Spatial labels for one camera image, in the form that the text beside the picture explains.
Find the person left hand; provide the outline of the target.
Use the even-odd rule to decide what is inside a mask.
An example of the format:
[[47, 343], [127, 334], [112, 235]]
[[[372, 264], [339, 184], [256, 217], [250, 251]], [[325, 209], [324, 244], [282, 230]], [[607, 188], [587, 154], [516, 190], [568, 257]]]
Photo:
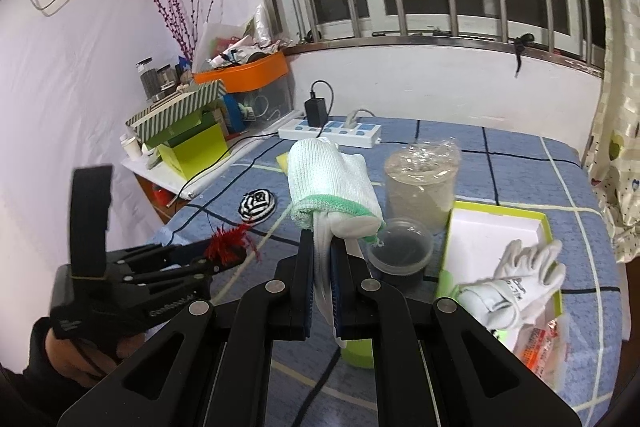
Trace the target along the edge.
[[102, 381], [145, 343], [145, 333], [126, 337], [117, 341], [114, 355], [108, 355], [88, 340], [56, 337], [47, 317], [34, 325], [32, 333], [40, 349], [43, 380], [49, 385], [81, 388]]

